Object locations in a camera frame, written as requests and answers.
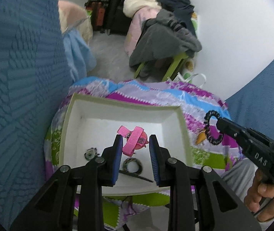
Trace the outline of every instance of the bag handle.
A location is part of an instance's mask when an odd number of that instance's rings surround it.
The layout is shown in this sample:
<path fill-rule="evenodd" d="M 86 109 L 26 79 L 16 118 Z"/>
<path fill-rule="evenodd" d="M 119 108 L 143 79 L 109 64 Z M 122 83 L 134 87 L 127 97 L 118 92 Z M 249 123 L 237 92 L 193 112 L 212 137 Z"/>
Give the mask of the bag handle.
<path fill-rule="evenodd" d="M 193 75 L 191 75 L 190 77 L 186 78 L 186 79 L 185 79 L 185 82 L 192 82 L 192 79 L 193 79 L 194 77 L 198 76 L 198 75 L 201 75 L 201 76 L 203 77 L 203 80 L 204 80 L 204 82 L 203 82 L 201 85 L 198 86 L 199 88 L 202 88 L 202 86 L 207 82 L 207 77 L 206 77 L 206 75 L 203 74 L 203 73 L 193 74 Z"/>

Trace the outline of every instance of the colorful quilt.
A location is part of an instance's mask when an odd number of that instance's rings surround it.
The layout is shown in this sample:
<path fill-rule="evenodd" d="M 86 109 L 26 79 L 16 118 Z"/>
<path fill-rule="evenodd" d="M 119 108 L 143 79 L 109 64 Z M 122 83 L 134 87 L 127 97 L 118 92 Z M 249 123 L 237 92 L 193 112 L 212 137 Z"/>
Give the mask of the colorful quilt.
<path fill-rule="evenodd" d="M 47 179 L 59 168 L 59 149 L 64 118 L 73 93 L 104 97 L 129 103 L 157 106 L 180 106 L 186 121 L 187 131 L 193 150 L 193 166 L 208 165 L 218 174 L 230 169 L 241 159 L 241 150 L 234 139 L 225 136 L 222 143 L 213 146 L 207 140 L 195 145 L 195 140 L 204 128 L 204 116 L 209 110 L 216 110 L 222 117 L 230 119 L 227 105 L 217 96 L 184 82 L 142 83 L 136 80 L 114 83 L 97 77 L 84 78 L 70 87 L 55 114 L 46 135 L 44 152 Z M 218 135 L 216 120 L 211 120 L 211 133 Z M 138 214 L 151 206 L 169 203 L 169 191 L 127 197 L 104 197 L 103 215 L 105 227 L 115 230 L 124 225 L 129 215 Z M 78 215 L 78 198 L 75 214 Z"/>

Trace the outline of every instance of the white box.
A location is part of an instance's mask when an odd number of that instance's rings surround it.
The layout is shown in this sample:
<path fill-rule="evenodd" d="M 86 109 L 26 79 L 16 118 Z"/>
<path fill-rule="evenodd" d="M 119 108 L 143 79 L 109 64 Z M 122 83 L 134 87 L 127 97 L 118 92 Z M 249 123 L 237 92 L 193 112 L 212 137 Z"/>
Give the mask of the white box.
<path fill-rule="evenodd" d="M 161 147 L 169 150 L 171 157 L 192 165 L 192 154 L 183 113 L 180 107 L 157 107 L 125 103 L 111 99 L 74 94 L 64 120 L 59 165 L 71 168 L 87 164 L 84 153 L 96 147 L 99 154 L 112 146 L 117 130 L 123 125 L 130 130 L 136 126 L 144 129 L 148 137 L 155 134 Z M 128 156 L 122 154 L 120 169 Z M 149 145 L 135 150 L 133 158 L 141 161 L 141 176 L 154 181 Z M 113 187 L 103 187 L 105 196 L 126 196 L 158 192 L 159 188 L 139 178 L 119 174 Z"/>

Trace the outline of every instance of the pink pillow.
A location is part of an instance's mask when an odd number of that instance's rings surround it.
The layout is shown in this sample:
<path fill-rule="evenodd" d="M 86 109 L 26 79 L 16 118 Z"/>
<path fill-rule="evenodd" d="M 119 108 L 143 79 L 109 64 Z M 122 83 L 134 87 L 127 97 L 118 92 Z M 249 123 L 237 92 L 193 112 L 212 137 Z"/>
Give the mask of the pink pillow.
<path fill-rule="evenodd" d="M 58 7 L 62 10 L 66 18 L 67 27 L 73 26 L 75 22 L 88 17 L 86 10 L 76 3 L 59 0 Z"/>
<path fill-rule="evenodd" d="M 159 9 L 146 6 L 135 13 L 124 42 L 124 49 L 128 56 L 132 54 L 137 45 L 138 39 L 141 35 L 142 23 L 145 20 L 156 18 L 158 12 Z"/>

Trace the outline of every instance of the green stool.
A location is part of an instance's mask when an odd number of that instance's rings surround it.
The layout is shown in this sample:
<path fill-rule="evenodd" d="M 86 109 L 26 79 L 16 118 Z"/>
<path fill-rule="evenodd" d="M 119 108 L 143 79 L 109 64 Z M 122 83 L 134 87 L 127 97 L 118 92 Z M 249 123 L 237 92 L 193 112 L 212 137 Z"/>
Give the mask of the green stool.
<path fill-rule="evenodd" d="M 165 82 L 168 80 L 168 78 L 173 78 L 172 76 L 174 74 L 177 74 L 177 71 L 179 69 L 181 69 L 182 65 L 183 65 L 183 60 L 188 58 L 188 55 L 183 52 L 183 53 L 180 53 L 178 55 L 176 55 L 173 59 L 173 62 L 170 64 L 170 67 L 168 68 L 166 74 L 164 75 L 163 79 L 162 79 L 162 82 Z M 141 63 L 139 65 L 139 67 L 137 68 L 135 74 L 134 74 L 134 79 L 136 79 L 141 71 L 141 69 L 144 67 L 144 62 Z"/>

